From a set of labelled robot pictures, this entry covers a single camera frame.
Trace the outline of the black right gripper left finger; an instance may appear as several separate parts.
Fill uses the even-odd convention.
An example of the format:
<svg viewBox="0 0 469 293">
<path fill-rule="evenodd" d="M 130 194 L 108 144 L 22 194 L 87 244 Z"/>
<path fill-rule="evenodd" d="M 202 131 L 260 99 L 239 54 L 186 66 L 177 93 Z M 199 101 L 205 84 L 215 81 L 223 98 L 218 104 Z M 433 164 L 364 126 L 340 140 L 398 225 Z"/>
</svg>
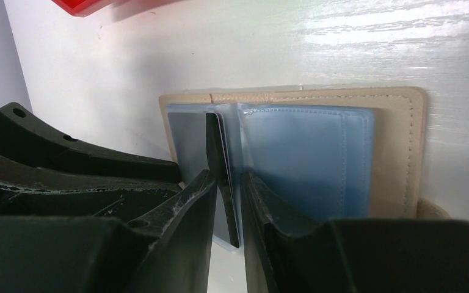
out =
<svg viewBox="0 0 469 293">
<path fill-rule="evenodd" d="M 0 216 L 0 292 L 206 292 L 216 182 L 134 219 Z"/>
</svg>

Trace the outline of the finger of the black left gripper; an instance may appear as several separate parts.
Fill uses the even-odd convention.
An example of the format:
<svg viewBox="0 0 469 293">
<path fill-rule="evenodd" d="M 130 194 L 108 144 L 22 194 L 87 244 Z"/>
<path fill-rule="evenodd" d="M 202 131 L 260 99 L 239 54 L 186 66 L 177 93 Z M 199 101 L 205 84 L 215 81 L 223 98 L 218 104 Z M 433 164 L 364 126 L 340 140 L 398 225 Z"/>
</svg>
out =
<svg viewBox="0 0 469 293">
<path fill-rule="evenodd" d="M 16 102 L 0 107 L 0 155 L 29 167 L 65 173 L 182 181 L 175 162 L 123 153 L 75 139 Z"/>
<path fill-rule="evenodd" d="M 134 220 L 179 192 L 175 183 L 63 173 L 0 155 L 0 216 Z"/>
</svg>

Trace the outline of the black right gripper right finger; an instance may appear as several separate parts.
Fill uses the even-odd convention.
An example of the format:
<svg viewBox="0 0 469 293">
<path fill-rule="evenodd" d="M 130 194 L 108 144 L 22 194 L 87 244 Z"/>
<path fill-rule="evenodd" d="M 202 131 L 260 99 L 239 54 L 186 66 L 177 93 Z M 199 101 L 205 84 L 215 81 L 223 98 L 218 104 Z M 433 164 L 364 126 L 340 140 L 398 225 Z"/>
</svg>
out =
<svg viewBox="0 0 469 293">
<path fill-rule="evenodd" d="M 469 222 L 319 223 L 241 176 L 249 292 L 469 292 Z"/>
</svg>

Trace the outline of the beige card holder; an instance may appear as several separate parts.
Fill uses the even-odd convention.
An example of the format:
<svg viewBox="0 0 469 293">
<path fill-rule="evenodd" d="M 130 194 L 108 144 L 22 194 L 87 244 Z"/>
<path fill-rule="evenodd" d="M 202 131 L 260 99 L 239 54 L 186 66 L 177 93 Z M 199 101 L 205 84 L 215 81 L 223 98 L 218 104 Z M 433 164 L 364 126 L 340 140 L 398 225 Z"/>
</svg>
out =
<svg viewBox="0 0 469 293">
<path fill-rule="evenodd" d="M 240 251 L 241 176 L 309 218 L 416 219 L 427 96 L 416 87 L 162 95 L 172 158 L 189 185 L 206 157 L 206 113 L 222 121 Z M 214 238 L 230 244 L 222 196 Z"/>
</svg>

